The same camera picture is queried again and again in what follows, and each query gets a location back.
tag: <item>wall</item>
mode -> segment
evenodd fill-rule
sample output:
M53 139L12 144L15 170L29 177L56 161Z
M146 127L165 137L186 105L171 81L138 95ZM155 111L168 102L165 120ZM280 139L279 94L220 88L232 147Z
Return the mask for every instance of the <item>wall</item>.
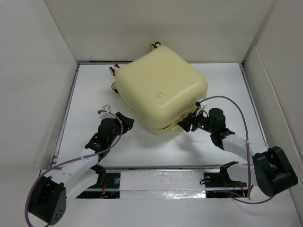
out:
M245 70L269 145L284 148L299 177L290 190L303 221L303 1L279 0Z
M76 60L132 61L156 41L191 63L241 62L273 0L45 0Z
M45 167L77 63L42 0L2 0L0 31L0 167Z

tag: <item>white floor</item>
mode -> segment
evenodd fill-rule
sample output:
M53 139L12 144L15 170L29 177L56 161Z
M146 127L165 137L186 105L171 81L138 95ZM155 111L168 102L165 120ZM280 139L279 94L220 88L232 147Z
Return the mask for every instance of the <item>white floor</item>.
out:
M105 167L138 166L209 166L230 161L244 161L240 157L215 147L210 134L202 130L186 133L182 129L166 135L153 135L129 110L120 95L111 89L115 78L108 71L110 65L81 65L72 96L58 163L76 157L97 132L99 110L110 104L114 113L120 111L135 119L134 127L101 161ZM193 64L208 81L208 97L223 95L233 99L244 112L250 141L264 144L250 97L238 64ZM227 127L245 137L241 115L227 100L208 101L207 110L221 108Z

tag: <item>beige hard-shell suitcase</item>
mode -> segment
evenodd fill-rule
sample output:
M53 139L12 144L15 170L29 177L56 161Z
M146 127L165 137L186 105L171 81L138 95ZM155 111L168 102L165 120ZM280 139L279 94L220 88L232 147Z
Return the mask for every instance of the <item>beige hard-shell suitcase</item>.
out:
M195 111L195 101L206 98L203 75L159 42L147 55L109 70L116 77L113 90L154 134L174 130L178 121Z

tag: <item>purple cable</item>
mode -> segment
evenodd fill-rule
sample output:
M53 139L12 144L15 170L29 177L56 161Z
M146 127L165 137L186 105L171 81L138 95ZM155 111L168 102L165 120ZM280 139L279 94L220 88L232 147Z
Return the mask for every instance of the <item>purple cable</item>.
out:
M71 159L71 160L62 162L62 163L60 163L60 164L58 164L58 165L56 165L56 166L53 166L53 167L49 168L49 169L46 170L45 172L43 172L43 173L36 179L36 181L34 182L33 186L32 186L31 189L29 190L29 193L28 193L28 196L27 196L27 201L26 201L26 203L25 203L24 215L25 215L25 220L26 220L26 222L27 222L27 225L28 225L29 227L34 227L34 226L31 224L31 222L30 222L30 220L29 220L29 216L28 216L29 200L30 200L30 197L31 197L31 195L32 195L32 193L33 193L33 190L34 190L35 186L37 185L37 183L41 180L41 178L42 178L45 174L47 174L48 172L52 171L53 169L57 169L58 167L61 167L61 166L65 165L65 164L68 164L68 163L71 163L71 162L75 162L75 161L82 160L82 158L89 158L89 157L93 157L93 156L100 155L100 154L103 154L103 153L105 153L105 152L108 152L108 151L109 151L111 148L113 148L113 147L119 142L119 140L121 139L121 136L122 136L122 134L123 134L123 125L122 125L122 121L121 121L115 114L113 114L112 112L109 112L109 111L106 111L106 110L99 110L98 113L99 113L99 112L108 113L108 114L112 115L113 117L115 117L115 118L119 121L120 126L121 126L121 132L120 132L120 135L119 135L118 139L117 139L117 140L115 141L115 143L113 143L109 148L107 148L107 149L105 149L105 150L103 150L103 151L100 151L100 152L95 153L95 154L86 155L86 156L83 156L83 157L78 157L78 158L74 158L74 159Z
M225 190L216 190L216 191L214 191L214 192L224 192L224 193L226 193L226 195L227 195L228 197L232 198L233 200L236 200L236 201L238 201L238 202L242 202L242 203L245 203L245 204L251 204L251 205L262 204L262 203L268 202L268 201L270 201L271 199L273 199L273 197L269 197L268 199L263 200L263 201L260 201L260 202L246 202L246 201L238 200L238 199L236 199L236 198L234 198L234 197L228 195L228 193L229 193L229 194L236 195L236 196L238 196L238 197L241 198L241 196L240 196L238 193L235 193L235 192L230 192L230 191L225 191Z
M248 193L247 193L247 198L250 199L250 191L251 191L251 170L250 170L250 145L248 143L248 129L247 129L247 124L246 124L246 121L245 121L245 117L244 117L244 114L242 112L242 110L240 109L240 107L238 106L238 104L236 104L232 99L226 97L226 96L212 96L212 97L209 97L209 98L205 98L205 99L202 99L202 100L199 100L199 103L202 103L202 102L205 102L209 99L213 99L213 98L225 98L229 101L231 101L239 110L241 116L242 116L242 119L243 119L243 123L244 123L244 128L245 128L245 134L246 134L246 152L247 152L247 168L248 168Z

